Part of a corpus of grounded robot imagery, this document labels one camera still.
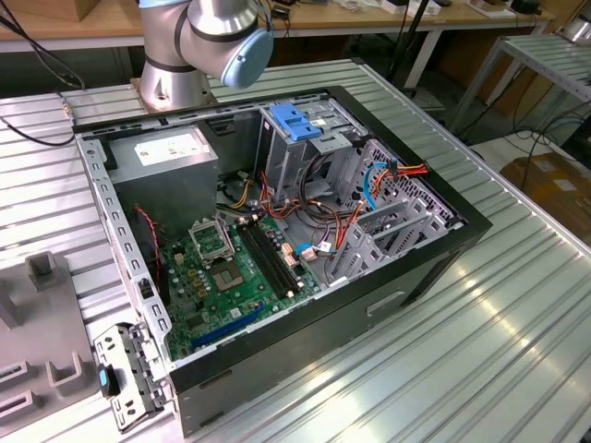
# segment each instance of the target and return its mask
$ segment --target cable connector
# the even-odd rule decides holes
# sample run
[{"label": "cable connector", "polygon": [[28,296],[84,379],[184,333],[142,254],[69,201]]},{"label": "cable connector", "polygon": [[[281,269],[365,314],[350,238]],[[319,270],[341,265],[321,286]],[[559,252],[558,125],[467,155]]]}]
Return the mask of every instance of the cable connector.
[{"label": "cable connector", "polygon": [[386,168],[394,178],[398,177],[398,160],[395,157],[392,157],[386,162]]}]

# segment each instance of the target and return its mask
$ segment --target ridged metal surface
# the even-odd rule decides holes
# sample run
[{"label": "ridged metal surface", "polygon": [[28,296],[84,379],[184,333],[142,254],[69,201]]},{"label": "ridged metal surface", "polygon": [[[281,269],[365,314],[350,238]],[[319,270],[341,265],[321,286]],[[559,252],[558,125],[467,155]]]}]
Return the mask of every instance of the ridged metal surface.
[{"label": "ridged metal surface", "polygon": [[501,49],[583,102],[591,100],[591,47],[581,47],[559,35],[504,37]]},{"label": "ridged metal surface", "polygon": [[[371,70],[349,61],[268,69],[221,102],[346,87],[494,223],[418,303],[228,413],[195,439],[576,441],[591,424],[591,253],[493,177]],[[142,113],[130,87],[68,93],[80,122]],[[4,100],[35,136],[66,137],[52,95]],[[90,338],[133,312],[76,148],[47,149],[0,126],[0,266],[65,253]],[[6,441],[177,441],[169,410],[120,437],[98,394]]]}]

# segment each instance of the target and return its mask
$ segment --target blue latch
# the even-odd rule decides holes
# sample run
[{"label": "blue latch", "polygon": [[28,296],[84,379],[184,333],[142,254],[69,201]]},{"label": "blue latch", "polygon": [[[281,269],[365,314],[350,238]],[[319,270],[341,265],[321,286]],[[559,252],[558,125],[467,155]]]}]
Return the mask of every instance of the blue latch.
[{"label": "blue latch", "polygon": [[308,140],[322,135],[322,131],[311,125],[291,103],[272,104],[271,113],[293,141]]}]

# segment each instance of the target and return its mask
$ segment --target metal table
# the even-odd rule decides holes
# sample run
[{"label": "metal table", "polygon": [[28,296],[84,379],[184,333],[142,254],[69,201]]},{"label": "metal table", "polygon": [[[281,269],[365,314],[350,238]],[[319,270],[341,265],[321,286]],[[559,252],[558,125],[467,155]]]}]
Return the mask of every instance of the metal table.
[{"label": "metal table", "polygon": [[[393,89],[351,61],[268,69],[221,102],[343,85],[494,223],[419,302],[195,435],[202,441],[577,441],[591,424],[591,250]],[[81,123],[142,113],[129,86],[68,93]],[[68,132],[54,95],[0,101],[49,139]],[[91,339],[133,320],[75,146],[0,127],[0,266],[65,253]],[[117,434],[100,394],[6,442],[177,441],[166,410]]]},{"label": "metal table", "polygon": [[[591,47],[582,48],[554,34],[501,37],[490,49],[487,58],[478,69],[464,97],[460,100],[450,125],[450,131],[454,132],[462,122],[470,103],[503,53],[513,57],[514,61],[497,88],[488,97],[488,103],[502,94],[521,65],[536,71],[582,102],[591,100],[591,87],[589,86]],[[550,109],[557,109],[563,99],[564,95],[561,95]]]}]

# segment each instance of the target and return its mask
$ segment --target red cable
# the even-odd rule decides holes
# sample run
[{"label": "red cable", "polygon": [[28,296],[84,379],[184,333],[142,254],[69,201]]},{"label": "red cable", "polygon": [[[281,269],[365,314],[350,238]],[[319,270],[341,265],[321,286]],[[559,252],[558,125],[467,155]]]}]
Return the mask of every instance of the red cable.
[{"label": "red cable", "polygon": [[160,248],[158,247],[158,237],[156,236],[156,223],[152,221],[150,216],[142,208],[136,206],[134,209],[139,212],[150,225],[151,236],[154,239],[154,248],[156,249],[156,285],[158,285],[160,284],[160,260],[158,259],[158,256],[160,255]]}]

